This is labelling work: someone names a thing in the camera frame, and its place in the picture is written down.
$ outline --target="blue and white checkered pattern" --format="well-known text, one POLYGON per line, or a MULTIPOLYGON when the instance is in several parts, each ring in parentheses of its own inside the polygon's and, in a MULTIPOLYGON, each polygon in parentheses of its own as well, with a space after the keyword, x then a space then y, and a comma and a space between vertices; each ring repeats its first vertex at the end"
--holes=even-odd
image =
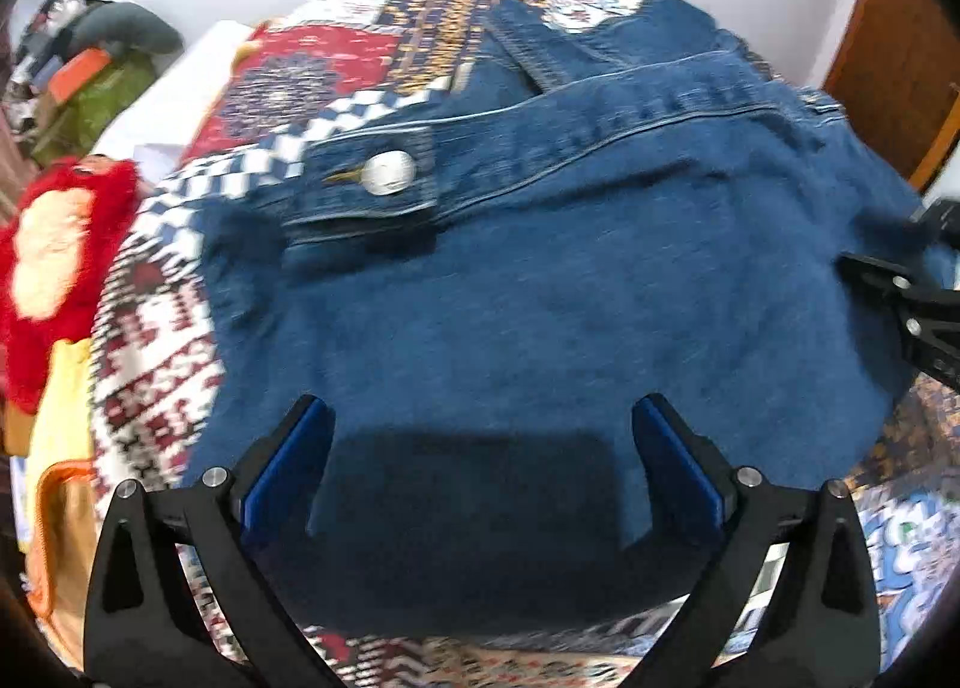
POLYGON ((449 77, 435 79, 414 95, 361 90, 338 98, 306 124, 285 124, 253 145, 237 146, 198 158, 157 183, 153 196, 140 205, 133 233, 159 239, 163 254, 195 263, 202 239, 191 220, 196 201, 209 196, 239 198, 253 188, 275 185, 301 175, 301 155, 311 143, 355 130, 381 116, 446 95, 449 77))

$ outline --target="denim fabric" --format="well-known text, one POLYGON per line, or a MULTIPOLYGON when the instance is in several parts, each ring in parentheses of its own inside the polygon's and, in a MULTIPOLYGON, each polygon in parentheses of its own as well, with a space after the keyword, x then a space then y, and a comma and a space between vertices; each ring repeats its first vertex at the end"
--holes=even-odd
POLYGON ((200 210, 227 376, 186 480, 301 392, 337 411, 323 480, 256 557, 299 622, 507 632, 662 602, 707 557, 652 528, 635 399, 816 487, 909 384, 834 260, 921 268, 917 196, 681 1, 574 37, 502 3, 462 92, 302 159, 200 210), (390 150, 416 177, 373 196, 357 169, 390 150))

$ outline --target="brown door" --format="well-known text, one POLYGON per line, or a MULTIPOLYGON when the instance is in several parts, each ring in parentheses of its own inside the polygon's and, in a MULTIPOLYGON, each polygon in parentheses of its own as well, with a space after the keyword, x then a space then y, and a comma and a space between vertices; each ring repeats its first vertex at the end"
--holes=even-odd
POLYGON ((937 0, 857 0, 824 88, 863 142, 910 178, 949 119, 958 83, 960 37, 937 0))

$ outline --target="metal screw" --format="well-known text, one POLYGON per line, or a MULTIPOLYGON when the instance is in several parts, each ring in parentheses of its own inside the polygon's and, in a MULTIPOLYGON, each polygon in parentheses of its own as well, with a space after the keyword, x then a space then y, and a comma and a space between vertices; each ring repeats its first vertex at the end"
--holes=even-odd
POLYGON ((117 485, 117 495, 121 499, 128 499, 136 493, 136 480, 123 480, 120 485, 117 485))
POLYGON ((744 466, 743 468, 736 470, 736 480, 741 485, 746 485, 747 487, 757 487, 760 482, 763 482, 763 475, 752 466, 744 466))
POLYGON ((203 484, 207 487, 219 487, 227 482, 227 469, 223 466, 214 466, 203 472, 203 484))
POLYGON ((827 490, 838 499, 845 499, 850 495, 850 489, 843 480, 830 480, 827 482, 827 490))

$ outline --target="red stuffed animal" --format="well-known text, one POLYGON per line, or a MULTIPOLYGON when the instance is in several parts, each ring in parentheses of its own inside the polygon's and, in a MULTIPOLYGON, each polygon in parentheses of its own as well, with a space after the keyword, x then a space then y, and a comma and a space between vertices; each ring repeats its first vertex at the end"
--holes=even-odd
POLYGON ((7 397, 35 413, 56 340, 88 338, 107 270, 133 222, 136 166, 101 157, 54 163, 0 231, 0 340, 7 397))

